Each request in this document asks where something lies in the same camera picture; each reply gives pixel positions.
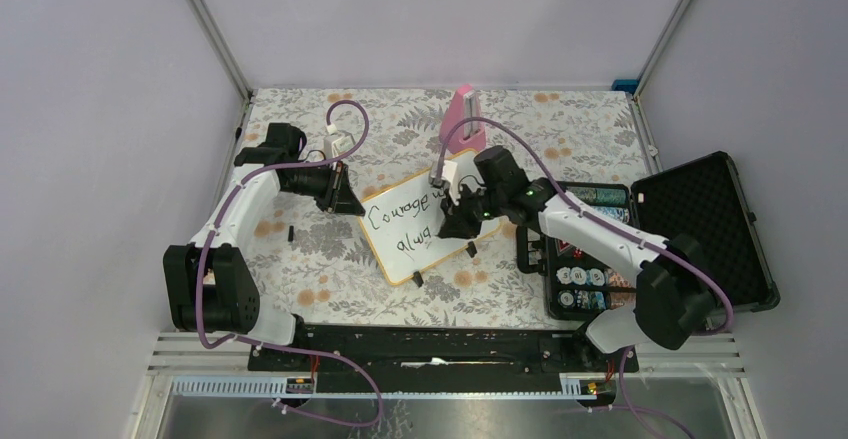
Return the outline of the floral table mat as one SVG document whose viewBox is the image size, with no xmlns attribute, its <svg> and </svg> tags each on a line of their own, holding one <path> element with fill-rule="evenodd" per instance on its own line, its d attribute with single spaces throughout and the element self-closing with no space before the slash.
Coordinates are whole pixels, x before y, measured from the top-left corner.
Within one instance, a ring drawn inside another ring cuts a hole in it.
<svg viewBox="0 0 848 439">
<path fill-rule="evenodd" d="M 425 180 L 440 150 L 449 89 L 258 90 L 242 145 L 257 146 L 268 128 L 289 123 L 307 138 L 304 158 L 317 161 L 333 123 L 360 148 L 348 161 L 360 199 L 383 205 L 358 218 L 320 211 L 313 199 L 281 193 L 253 209 L 240 248 L 262 303 L 310 323 L 460 328 L 558 329 L 546 311 L 543 279 L 516 264 L 516 228 L 487 221 L 477 252 L 431 264 L 421 284 L 391 284 L 391 259 L 408 260 L 437 245 L 436 227 L 416 212 L 440 213 L 428 188 L 408 197 L 398 185 Z M 621 92 L 486 90 L 482 114 L 498 122 L 491 145 L 507 147 L 530 178 L 543 169 L 561 180 L 630 185 L 648 163 L 630 98 Z"/>
</svg>

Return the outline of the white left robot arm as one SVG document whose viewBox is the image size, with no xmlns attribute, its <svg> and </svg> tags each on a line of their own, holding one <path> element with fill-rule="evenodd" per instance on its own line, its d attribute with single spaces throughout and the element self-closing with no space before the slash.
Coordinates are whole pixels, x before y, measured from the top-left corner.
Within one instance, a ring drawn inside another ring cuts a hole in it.
<svg viewBox="0 0 848 439">
<path fill-rule="evenodd" d="M 314 200 L 327 213 L 363 216 L 348 166 L 325 159 L 301 160 L 305 133 L 288 123 L 269 127 L 264 142 L 243 148 L 234 159 L 230 192 L 207 223 L 185 245 L 163 256 L 174 326 L 182 331 L 225 332 L 272 345 L 272 357 L 288 370 L 309 360 L 310 344 L 296 334 L 294 314 L 262 298 L 246 259 L 255 229 L 280 193 Z"/>
</svg>

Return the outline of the blue corner bracket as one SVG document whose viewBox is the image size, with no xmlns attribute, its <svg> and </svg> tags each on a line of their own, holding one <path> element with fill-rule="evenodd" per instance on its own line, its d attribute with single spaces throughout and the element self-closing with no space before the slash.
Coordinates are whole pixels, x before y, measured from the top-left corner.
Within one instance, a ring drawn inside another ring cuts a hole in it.
<svg viewBox="0 0 848 439">
<path fill-rule="evenodd" d="M 626 94 L 635 94 L 640 81 L 638 79 L 616 79 L 611 84 L 611 91 L 624 92 Z"/>
</svg>

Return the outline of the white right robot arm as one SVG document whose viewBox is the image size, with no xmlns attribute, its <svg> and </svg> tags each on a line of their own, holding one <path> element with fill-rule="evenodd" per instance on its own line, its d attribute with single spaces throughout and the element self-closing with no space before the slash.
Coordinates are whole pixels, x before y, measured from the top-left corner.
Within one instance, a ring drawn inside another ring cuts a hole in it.
<svg viewBox="0 0 848 439">
<path fill-rule="evenodd" d="M 502 146 L 477 154 L 473 164 L 476 190 L 462 185 L 453 161 L 440 157 L 430 170 L 430 184 L 444 192 L 439 237 L 470 240 L 483 222 L 505 217 L 584 251 L 635 285 L 634 304 L 606 310 L 584 326 L 573 345 L 583 369 L 597 371 L 613 352 L 631 345 L 652 342 L 677 350 L 715 308 L 708 278 L 697 267 L 701 250 L 694 239 L 669 240 L 603 216 L 556 180 L 529 179 Z"/>
</svg>

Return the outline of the yellow framed whiteboard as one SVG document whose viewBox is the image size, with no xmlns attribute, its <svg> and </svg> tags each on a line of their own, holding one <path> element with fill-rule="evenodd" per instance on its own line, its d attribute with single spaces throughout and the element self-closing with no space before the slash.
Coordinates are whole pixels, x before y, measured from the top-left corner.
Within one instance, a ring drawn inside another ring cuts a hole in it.
<svg viewBox="0 0 848 439">
<path fill-rule="evenodd" d="M 420 170 L 362 201 L 361 228 L 389 284 L 411 280 L 469 247 L 468 239 L 437 236 L 443 197 Z"/>
</svg>

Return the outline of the blue white chip stack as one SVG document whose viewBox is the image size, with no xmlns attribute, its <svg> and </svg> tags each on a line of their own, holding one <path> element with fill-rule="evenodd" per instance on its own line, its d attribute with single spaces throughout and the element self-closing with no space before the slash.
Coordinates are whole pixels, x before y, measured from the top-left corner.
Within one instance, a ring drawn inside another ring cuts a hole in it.
<svg viewBox="0 0 848 439">
<path fill-rule="evenodd" d="M 597 206 L 594 207 L 594 210 L 605 217 L 614 219 L 624 224 L 629 224 L 631 220 L 630 211 L 623 207 Z"/>
</svg>

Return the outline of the black mounting base plate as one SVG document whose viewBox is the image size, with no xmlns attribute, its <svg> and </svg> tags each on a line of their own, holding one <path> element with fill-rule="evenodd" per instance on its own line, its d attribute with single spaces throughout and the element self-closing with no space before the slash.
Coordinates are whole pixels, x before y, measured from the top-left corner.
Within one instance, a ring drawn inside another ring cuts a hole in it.
<svg viewBox="0 0 848 439">
<path fill-rule="evenodd" d="M 252 350 L 249 371 L 303 373 L 320 393 L 370 393 L 365 372 L 384 394 L 427 394 L 554 393 L 563 374 L 605 378 L 619 365 L 639 369 L 634 353 L 604 354 L 581 334 L 561 330 L 305 324 L 294 346 L 327 356 L 313 364 L 290 351 Z M 361 372 L 334 360 L 335 353 Z"/>
</svg>

